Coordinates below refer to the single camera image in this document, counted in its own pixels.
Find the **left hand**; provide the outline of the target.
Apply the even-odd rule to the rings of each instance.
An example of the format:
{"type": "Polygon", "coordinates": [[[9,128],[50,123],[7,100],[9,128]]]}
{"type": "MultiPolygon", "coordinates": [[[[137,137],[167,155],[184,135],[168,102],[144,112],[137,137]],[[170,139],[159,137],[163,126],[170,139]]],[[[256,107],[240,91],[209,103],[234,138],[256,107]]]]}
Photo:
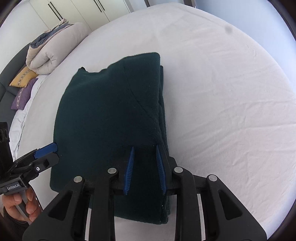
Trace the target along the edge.
{"type": "Polygon", "coordinates": [[[19,206],[23,202],[23,199],[19,193],[15,193],[11,195],[3,195],[2,196],[3,206],[6,212],[8,213],[8,215],[16,219],[17,221],[33,222],[42,212],[42,208],[39,205],[39,202],[37,201],[36,193],[34,192],[32,187],[26,190],[26,197],[27,197],[26,212],[29,215],[29,217],[23,216],[17,209],[17,206],[19,206]]]}

